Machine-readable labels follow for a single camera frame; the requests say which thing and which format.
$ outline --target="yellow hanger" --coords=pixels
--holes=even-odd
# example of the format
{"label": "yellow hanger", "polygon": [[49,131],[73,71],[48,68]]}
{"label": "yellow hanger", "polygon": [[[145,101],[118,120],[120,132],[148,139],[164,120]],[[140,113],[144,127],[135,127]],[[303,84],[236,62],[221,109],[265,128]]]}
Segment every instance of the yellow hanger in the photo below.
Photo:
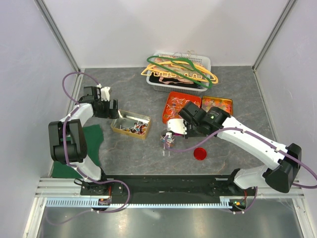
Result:
{"label": "yellow hanger", "polygon": [[[181,64],[188,64],[187,62],[184,62],[184,61],[174,61],[175,63],[181,63]],[[178,68],[182,68],[181,66],[179,65],[174,65],[173,62],[171,61],[164,61],[164,62],[160,62],[158,64],[171,64],[171,66],[174,66],[174,67],[178,67]],[[218,78],[216,75],[214,75],[213,73],[211,73],[209,70],[207,70],[206,68],[200,66],[200,65],[197,65],[197,64],[194,64],[196,68],[198,68],[201,72],[203,73],[206,73],[206,74],[209,74],[211,77],[213,77],[211,80],[213,80],[213,84],[217,84],[218,83]],[[156,65],[155,64],[149,64],[146,69],[144,69],[141,73],[141,75],[143,76],[150,76],[151,74],[155,75],[155,73],[158,73],[158,75],[160,77],[172,77],[172,78],[176,78],[178,75],[176,75],[175,73],[171,73],[171,72],[166,72],[166,71],[162,71],[162,70],[159,70],[159,69],[153,69],[153,67],[155,67]],[[147,70],[150,70],[150,74],[146,74],[145,72]],[[197,81],[202,81],[202,82],[208,82],[207,80],[203,79],[203,77],[201,75],[197,75],[197,74],[193,74],[192,76],[190,76],[188,73],[185,73],[184,74],[185,76],[189,77],[189,78],[192,78],[192,79],[195,79]]]}

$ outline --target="gray marble floor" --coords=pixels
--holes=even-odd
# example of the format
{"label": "gray marble floor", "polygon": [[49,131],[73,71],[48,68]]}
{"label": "gray marble floor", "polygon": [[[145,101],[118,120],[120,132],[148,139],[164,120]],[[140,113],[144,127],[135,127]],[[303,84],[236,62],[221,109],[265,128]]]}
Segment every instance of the gray marble floor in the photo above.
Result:
{"label": "gray marble floor", "polygon": [[[85,72],[96,77],[103,86],[112,87],[111,97],[119,100],[119,109],[149,116],[152,125],[146,140],[140,140],[111,130],[110,119],[91,118],[85,126],[100,124],[104,142],[99,159],[106,174],[230,174],[236,168],[248,169],[261,162],[239,147],[213,138],[203,145],[208,155],[197,161],[193,152],[174,153],[163,151],[160,133],[166,128],[162,111],[168,93],[155,91],[140,73],[143,68],[98,68]],[[272,138],[261,95],[250,66],[213,67],[211,71],[219,83],[203,95],[233,100],[234,116],[244,125]],[[84,77],[84,86],[94,82]],[[202,138],[177,138],[175,149],[188,148]]]}

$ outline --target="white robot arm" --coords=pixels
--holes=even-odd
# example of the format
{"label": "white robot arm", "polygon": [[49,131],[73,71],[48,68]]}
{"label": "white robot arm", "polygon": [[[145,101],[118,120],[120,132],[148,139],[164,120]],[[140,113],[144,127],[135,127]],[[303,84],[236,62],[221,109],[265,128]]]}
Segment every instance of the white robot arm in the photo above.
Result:
{"label": "white robot arm", "polygon": [[[167,123],[169,131],[186,136],[206,136],[222,128],[239,128],[241,131],[225,130],[220,132],[218,138],[227,140],[246,150],[264,165],[248,170],[237,169],[232,175],[234,183],[241,189],[253,186],[269,185],[277,191],[287,193],[297,175],[300,166],[278,150],[290,154],[301,160],[301,148],[296,144],[286,147],[284,144],[270,140],[255,131],[242,125],[236,118],[231,117],[220,108],[211,108],[209,112],[198,108],[189,102],[179,114],[183,119],[170,119]],[[244,131],[251,132],[258,138],[277,147],[273,149],[259,139]]]}
{"label": "white robot arm", "polygon": [[[85,87],[84,96],[79,100],[79,109],[71,116],[66,126],[67,138],[70,139],[67,141],[70,164],[75,165],[75,170],[80,169],[83,174],[96,181],[102,179],[104,172],[87,155],[87,144],[82,127],[91,117],[118,118],[118,103],[117,100],[110,100],[110,90],[110,87],[101,88],[100,85]],[[62,127],[65,119],[66,117],[49,124],[51,157],[62,164],[66,164],[62,142]]]}

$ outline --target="basket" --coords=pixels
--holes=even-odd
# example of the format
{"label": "basket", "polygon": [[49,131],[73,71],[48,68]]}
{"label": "basket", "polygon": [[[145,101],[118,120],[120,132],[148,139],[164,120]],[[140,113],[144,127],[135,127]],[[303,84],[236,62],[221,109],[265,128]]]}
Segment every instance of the basket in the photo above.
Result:
{"label": "basket", "polygon": [[[211,61],[208,57],[205,56],[196,56],[196,55],[187,55],[181,53],[174,53],[174,52],[164,52],[164,53],[155,53],[154,56],[174,56],[176,58],[184,57],[190,59],[192,62],[201,63],[206,69],[211,69]],[[187,88],[181,87],[176,85],[165,85],[160,83],[152,83],[150,82],[150,76],[147,76],[147,83],[152,85],[154,90],[163,91],[163,92],[179,92],[179,93],[187,93],[192,95],[199,95],[202,92],[205,92],[208,88]]]}

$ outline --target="white panel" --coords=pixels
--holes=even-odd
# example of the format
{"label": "white panel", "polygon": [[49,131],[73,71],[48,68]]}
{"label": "white panel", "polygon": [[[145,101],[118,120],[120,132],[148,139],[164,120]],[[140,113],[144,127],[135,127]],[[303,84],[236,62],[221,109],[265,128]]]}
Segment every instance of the white panel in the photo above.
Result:
{"label": "white panel", "polygon": [[[280,142],[297,143],[302,161],[317,172],[317,1],[297,1],[258,75]],[[301,169],[302,184],[316,184]],[[317,190],[304,189],[317,224]]]}
{"label": "white panel", "polygon": [[17,238],[49,173],[48,124],[66,113],[72,68],[33,0],[0,1],[0,22],[0,230]]}
{"label": "white panel", "polygon": [[194,50],[212,65],[252,65],[287,0],[45,0],[81,67],[145,66]]}

